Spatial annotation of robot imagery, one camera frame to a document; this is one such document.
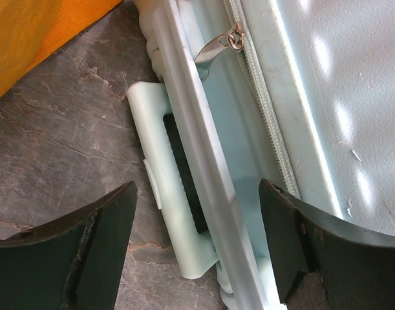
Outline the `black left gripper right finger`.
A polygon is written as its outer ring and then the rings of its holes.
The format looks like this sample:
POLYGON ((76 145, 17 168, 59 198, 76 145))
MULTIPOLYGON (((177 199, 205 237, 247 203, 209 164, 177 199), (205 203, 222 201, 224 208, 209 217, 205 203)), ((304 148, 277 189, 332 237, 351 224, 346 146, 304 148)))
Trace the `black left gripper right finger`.
POLYGON ((395 309, 395 236, 346 222, 268 180, 259 197, 281 303, 395 309))

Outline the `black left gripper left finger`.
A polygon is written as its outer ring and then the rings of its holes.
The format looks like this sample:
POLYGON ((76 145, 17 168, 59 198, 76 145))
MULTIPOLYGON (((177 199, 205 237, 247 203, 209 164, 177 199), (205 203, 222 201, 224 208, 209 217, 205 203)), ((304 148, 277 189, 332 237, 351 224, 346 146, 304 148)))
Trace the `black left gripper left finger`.
POLYGON ((124 183, 0 240, 0 309, 114 309, 137 202, 124 183))

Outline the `light blue hard suitcase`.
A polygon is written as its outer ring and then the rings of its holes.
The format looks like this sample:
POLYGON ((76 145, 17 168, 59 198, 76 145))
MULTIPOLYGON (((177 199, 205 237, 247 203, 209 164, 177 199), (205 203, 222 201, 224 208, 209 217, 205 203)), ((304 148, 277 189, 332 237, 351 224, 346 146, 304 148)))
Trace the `light blue hard suitcase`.
POLYGON ((259 184, 395 236, 395 1, 137 1, 157 83, 127 91, 180 271, 279 300, 259 184), (236 22, 240 52, 195 58, 236 22))

